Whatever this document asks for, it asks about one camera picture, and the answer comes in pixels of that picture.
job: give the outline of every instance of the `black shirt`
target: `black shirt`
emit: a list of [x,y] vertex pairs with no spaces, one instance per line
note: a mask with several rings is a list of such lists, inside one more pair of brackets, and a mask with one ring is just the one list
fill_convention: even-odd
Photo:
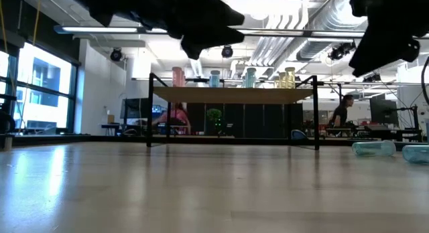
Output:
[[340,126],[344,126],[347,120],[347,107],[340,105],[334,111],[334,116],[330,120],[330,124],[335,124],[335,119],[337,116],[340,116]]

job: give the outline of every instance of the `wooden tabletop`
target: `wooden tabletop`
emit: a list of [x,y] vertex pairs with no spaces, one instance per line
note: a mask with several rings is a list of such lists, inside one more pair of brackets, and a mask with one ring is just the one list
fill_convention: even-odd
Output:
[[168,102],[225,104],[292,104],[312,95],[312,89],[155,87]]

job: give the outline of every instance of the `light wood floor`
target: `light wood floor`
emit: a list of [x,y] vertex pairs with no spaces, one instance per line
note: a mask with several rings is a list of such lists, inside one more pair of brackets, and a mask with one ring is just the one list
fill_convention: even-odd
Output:
[[0,153],[0,232],[427,233],[429,167],[348,147],[15,149]]

